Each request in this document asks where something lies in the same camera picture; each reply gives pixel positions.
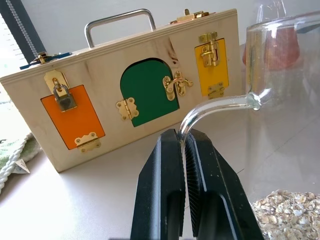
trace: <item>green door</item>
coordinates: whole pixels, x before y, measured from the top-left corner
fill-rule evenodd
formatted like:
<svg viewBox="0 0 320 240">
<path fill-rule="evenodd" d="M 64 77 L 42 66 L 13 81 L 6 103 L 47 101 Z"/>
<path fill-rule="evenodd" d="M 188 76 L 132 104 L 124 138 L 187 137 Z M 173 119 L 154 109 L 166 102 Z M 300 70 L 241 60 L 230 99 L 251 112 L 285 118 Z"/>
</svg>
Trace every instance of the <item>green door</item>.
<svg viewBox="0 0 320 240">
<path fill-rule="evenodd" d="M 131 121 L 134 127 L 179 109 L 177 98 L 169 101 L 163 78 L 173 79 L 168 65 L 158 58 L 148 58 L 130 65 L 122 74 L 123 99 L 134 98 L 139 115 Z"/>
</svg>

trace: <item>rolled oats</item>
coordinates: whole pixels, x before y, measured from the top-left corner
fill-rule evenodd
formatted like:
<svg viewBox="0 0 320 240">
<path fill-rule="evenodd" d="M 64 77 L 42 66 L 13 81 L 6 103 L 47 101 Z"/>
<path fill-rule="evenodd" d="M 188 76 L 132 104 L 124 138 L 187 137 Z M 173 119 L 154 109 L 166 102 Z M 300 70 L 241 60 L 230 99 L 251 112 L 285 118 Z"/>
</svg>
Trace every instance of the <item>rolled oats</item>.
<svg viewBox="0 0 320 240">
<path fill-rule="evenodd" d="M 252 209 L 266 240 L 320 240 L 320 194 L 277 190 Z"/>
</svg>

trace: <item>wall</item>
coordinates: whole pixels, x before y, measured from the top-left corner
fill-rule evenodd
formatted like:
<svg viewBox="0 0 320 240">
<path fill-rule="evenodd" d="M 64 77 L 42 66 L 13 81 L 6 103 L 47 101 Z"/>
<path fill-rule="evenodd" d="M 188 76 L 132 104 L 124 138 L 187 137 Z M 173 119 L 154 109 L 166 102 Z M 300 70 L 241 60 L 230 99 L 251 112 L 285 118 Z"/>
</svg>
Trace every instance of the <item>wall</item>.
<svg viewBox="0 0 320 240">
<path fill-rule="evenodd" d="M 22 0 L 42 43 L 50 54 L 80 50 L 87 47 L 84 27 L 88 22 L 112 15 L 149 9 L 156 26 L 163 26 L 182 16 L 184 9 L 191 13 L 204 10 L 238 11 L 239 41 L 246 41 L 246 28 L 254 23 L 256 2 L 269 0 Z M 289 15 L 320 10 L 319 0 L 283 0 Z M 95 44 L 149 30 L 146 16 L 136 16 L 94 28 Z"/>
</svg>

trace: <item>wooden box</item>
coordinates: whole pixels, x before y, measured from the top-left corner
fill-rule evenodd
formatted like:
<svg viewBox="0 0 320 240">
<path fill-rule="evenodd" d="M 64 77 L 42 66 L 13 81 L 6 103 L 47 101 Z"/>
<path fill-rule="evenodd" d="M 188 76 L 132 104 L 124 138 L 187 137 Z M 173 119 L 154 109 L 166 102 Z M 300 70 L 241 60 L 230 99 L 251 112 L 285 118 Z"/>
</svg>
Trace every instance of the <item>wooden box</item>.
<svg viewBox="0 0 320 240">
<path fill-rule="evenodd" d="M 93 46 L 92 27 L 139 14 L 152 31 Z M 176 124 L 203 101 L 243 93 L 235 9 L 154 28 L 146 9 L 100 19 L 85 28 L 91 47 L 40 55 L 42 64 L 0 79 L 58 172 Z"/>
</svg>

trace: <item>padlock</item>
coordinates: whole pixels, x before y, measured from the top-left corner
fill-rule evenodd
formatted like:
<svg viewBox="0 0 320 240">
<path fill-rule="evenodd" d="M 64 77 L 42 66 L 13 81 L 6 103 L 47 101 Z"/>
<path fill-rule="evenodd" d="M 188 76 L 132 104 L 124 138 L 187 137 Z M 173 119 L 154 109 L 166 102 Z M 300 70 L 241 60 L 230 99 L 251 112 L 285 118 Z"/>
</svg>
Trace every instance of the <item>padlock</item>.
<svg viewBox="0 0 320 240">
<path fill-rule="evenodd" d="M 66 92 L 66 95 L 59 96 L 57 93 L 58 88 L 63 88 Z M 68 90 L 68 87 L 64 84 L 55 85 L 53 88 L 53 94 L 55 97 L 56 102 L 58 103 L 61 112 L 65 112 L 70 109 L 74 109 L 77 107 L 76 101 L 74 97 L 71 95 L 71 93 Z"/>
</svg>

